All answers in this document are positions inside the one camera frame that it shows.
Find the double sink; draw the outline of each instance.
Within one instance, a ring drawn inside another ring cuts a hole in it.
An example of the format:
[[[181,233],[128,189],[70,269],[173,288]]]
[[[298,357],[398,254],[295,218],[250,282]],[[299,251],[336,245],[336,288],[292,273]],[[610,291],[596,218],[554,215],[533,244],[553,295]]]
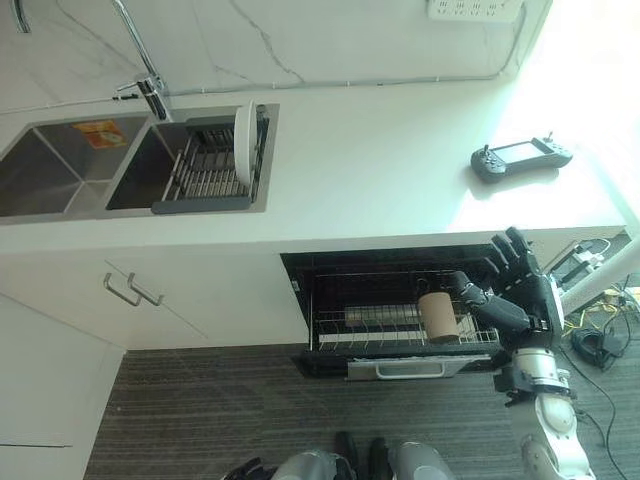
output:
[[[233,111],[207,109],[196,118],[206,123]],[[0,161],[0,224],[151,215],[175,176],[193,115],[183,112],[174,123],[116,116],[28,128]],[[266,184],[272,151],[263,153]],[[259,193],[244,211],[264,209],[266,188]]]

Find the robot leg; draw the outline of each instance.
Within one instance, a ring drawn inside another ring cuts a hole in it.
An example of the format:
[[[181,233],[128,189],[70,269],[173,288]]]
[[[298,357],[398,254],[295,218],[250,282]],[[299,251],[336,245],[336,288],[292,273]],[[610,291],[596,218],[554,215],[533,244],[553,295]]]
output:
[[[405,442],[390,450],[389,463],[396,480],[456,480],[435,448]]]
[[[349,463],[340,455],[309,450],[290,457],[272,480],[355,480]]]

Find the controller screen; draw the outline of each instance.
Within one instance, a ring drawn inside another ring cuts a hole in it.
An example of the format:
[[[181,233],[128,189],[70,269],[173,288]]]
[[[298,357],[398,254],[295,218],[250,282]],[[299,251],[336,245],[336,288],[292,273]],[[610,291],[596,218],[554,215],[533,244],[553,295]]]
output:
[[[505,163],[521,162],[522,160],[540,157],[548,153],[543,152],[531,142],[518,143],[508,147],[492,149],[491,151]]]

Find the humanoid robot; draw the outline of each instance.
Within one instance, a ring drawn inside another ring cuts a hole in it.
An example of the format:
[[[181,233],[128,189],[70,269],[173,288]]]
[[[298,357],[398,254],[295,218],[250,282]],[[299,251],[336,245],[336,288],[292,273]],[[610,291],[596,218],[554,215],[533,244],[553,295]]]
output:
[[[532,480],[594,480],[576,436],[569,375],[556,366],[554,350],[564,320],[555,286],[515,228],[506,231],[506,238],[494,236],[492,244],[494,255],[487,259],[495,274],[492,291],[483,291],[464,272],[452,274],[452,284],[471,313],[500,332],[509,361],[494,384],[510,399],[506,406],[525,472]],[[297,454],[278,468],[273,480],[353,480],[349,442],[348,436],[338,435],[338,453]],[[383,442],[374,442],[369,468],[374,480],[455,480],[435,449],[415,442],[388,451]]]

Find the white plate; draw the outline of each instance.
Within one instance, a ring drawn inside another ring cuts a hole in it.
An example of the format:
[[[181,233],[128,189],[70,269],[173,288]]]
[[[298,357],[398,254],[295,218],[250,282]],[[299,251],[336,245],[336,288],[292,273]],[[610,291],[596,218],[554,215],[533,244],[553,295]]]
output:
[[[233,131],[233,158],[238,180],[251,188],[253,170],[256,166],[258,144],[258,120],[253,100],[236,111]]]

